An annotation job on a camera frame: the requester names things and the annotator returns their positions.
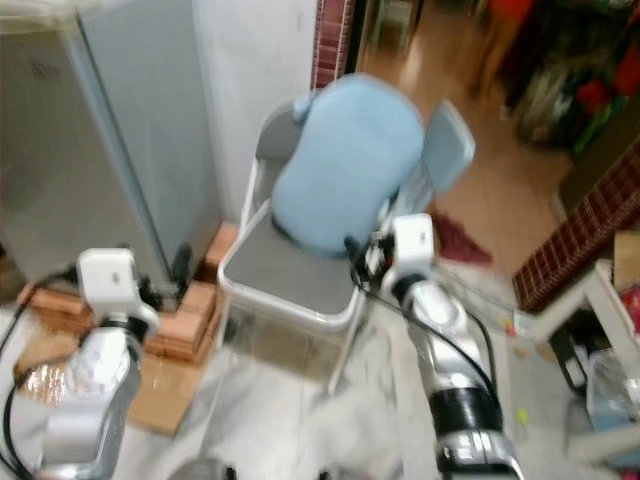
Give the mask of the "low red brick wall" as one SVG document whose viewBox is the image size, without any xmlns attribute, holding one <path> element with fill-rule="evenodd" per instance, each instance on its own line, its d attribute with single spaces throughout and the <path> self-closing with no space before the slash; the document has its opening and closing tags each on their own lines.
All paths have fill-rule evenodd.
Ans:
<svg viewBox="0 0 640 480">
<path fill-rule="evenodd" d="M 513 275 L 518 308 L 538 312 L 640 219 L 640 136 Z"/>
</svg>

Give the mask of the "silver fridge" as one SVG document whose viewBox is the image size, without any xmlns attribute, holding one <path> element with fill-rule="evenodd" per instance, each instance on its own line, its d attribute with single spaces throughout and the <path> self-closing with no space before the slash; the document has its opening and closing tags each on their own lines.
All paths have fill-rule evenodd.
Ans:
<svg viewBox="0 0 640 480">
<path fill-rule="evenodd" d="M 183 291 L 223 220 L 197 0 L 0 0 L 1 229 L 36 282 L 127 247 Z"/>
</svg>

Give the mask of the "black floor object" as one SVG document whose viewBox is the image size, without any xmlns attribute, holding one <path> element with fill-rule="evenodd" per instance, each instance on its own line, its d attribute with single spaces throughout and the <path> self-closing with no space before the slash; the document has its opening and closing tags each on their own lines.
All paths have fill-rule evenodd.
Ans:
<svg viewBox="0 0 640 480">
<path fill-rule="evenodd" d="M 598 325 L 595 324 L 564 324 L 548 340 L 556 356 L 556 365 L 576 396 L 585 397 L 590 356 L 599 351 L 596 344 L 598 335 Z"/>
</svg>

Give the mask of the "grey folding chair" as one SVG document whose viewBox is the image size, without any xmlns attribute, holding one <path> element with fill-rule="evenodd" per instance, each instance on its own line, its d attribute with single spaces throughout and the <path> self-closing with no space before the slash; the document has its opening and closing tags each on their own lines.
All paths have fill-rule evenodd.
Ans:
<svg viewBox="0 0 640 480">
<path fill-rule="evenodd" d="M 220 266 L 219 278 L 233 311 L 283 326 L 305 339 L 308 357 L 301 362 L 303 372 L 334 392 L 369 307 L 387 301 L 399 312 L 396 293 L 407 287 L 407 278 L 390 284 L 388 274 L 383 284 L 369 285 L 349 270 L 349 261 L 303 251 L 274 227 L 269 191 L 300 140 L 303 105 L 302 100 L 284 102 L 265 120 L 251 173 L 252 189 L 244 201 L 246 224 Z M 436 193 L 451 188 L 465 172 L 474 151 L 474 138 L 460 114 L 449 102 L 440 104 L 426 128 L 419 165 L 381 212 L 381 228 L 375 232 L 390 233 L 390 221 L 397 216 L 425 212 Z M 490 375 L 492 338 L 465 312 L 471 337 L 463 347 Z"/>
</svg>

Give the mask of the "dark red floor cloth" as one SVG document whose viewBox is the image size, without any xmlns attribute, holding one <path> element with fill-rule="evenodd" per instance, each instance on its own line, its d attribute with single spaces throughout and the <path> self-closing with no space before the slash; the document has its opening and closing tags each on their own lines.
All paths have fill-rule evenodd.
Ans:
<svg viewBox="0 0 640 480">
<path fill-rule="evenodd" d="M 443 211 L 433 211 L 430 215 L 439 259 L 468 265 L 493 265 L 493 256 L 472 239 L 458 221 L 449 218 Z"/>
</svg>

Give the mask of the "light blue cushion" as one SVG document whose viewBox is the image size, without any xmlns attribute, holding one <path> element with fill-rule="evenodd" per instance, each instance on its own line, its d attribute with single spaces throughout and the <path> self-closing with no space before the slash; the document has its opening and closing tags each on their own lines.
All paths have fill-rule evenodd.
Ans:
<svg viewBox="0 0 640 480">
<path fill-rule="evenodd" d="M 419 110 L 381 79 L 353 74 L 308 100 L 300 140 L 271 189 L 271 216 L 302 250 L 342 256 L 369 238 L 385 202 L 419 164 Z"/>
</svg>

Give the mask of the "brown cardboard sheet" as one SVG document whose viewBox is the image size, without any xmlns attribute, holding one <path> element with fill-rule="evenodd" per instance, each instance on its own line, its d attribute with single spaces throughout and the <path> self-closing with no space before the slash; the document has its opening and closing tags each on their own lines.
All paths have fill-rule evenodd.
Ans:
<svg viewBox="0 0 640 480">
<path fill-rule="evenodd" d="M 218 338 L 218 330 L 212 328 L 197 339 L 195 346 L 184 349 L 169 340 L 147 340 L 143 346 L 142 384 L 129 410 L 129 424 L 152 433 L 175 434 L 196 396 Z M 28 340 L 13 372 L 22 374 L 41 362 L 72 355 L 78 344 L 79 337 L 72 333 L 41 330 Z"/>
</svg>

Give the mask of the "clear plastic container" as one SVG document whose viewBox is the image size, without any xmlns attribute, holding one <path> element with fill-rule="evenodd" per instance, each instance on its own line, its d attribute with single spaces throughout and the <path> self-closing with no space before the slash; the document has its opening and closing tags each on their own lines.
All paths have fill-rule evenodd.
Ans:
<svg viewBox="0 0 640 480">
<path fill-rule="evenodd" d="M 622 369 L 612 349 L 591 353 L 586 378 L 585 408 L 595 433 L 640 426 L 640 378 Z"/>
</svg>

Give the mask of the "white table frame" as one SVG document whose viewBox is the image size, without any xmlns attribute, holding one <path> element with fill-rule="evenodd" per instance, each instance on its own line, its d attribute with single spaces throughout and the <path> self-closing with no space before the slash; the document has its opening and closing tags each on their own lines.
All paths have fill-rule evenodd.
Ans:
<svg viewBox="0 0 640 480">
<path fill-rule="evenodd" d="M 548 342 L 567 323 L 573 312 L 588 305 L 593 308 L 605 335 L 611 340 L 622 369 L 631 378 L 640 378 L 640 335 L 635 333 L 627 308 L 614 289 L 611 274 L 608 266 L 595 262 L 588 273 L 534 317 L 525 333 L 536 343 Z M 570 435 L 566 440 L 567 456 L 589 465 L 599 465 L 609 457 L 635 449 L 640 449 L 640 425 Z"/>
</svg>

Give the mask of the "colourful pile of bags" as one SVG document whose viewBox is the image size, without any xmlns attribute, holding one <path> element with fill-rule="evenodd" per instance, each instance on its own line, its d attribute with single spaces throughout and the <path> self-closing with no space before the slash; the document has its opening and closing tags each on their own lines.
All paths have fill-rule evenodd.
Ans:
<svg viewBox="0 0 640 480">
<path fill-rule="evenodd" d="M 543 55 L 515 109 L 522 141 L 584 154 L 640 90 L 640 27 L 563 32 Z"/>
</svg>

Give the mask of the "red brick pillar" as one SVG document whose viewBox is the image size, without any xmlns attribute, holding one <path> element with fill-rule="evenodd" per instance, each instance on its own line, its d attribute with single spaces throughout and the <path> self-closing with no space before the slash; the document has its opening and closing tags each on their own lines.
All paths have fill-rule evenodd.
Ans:
<svg viewBox="0 0 640 480">
<path fill-rule="evenodd" d="M 347 73 L 357 0 L 316 0 L 311 88 L 320 90 Z"/>
</svg>

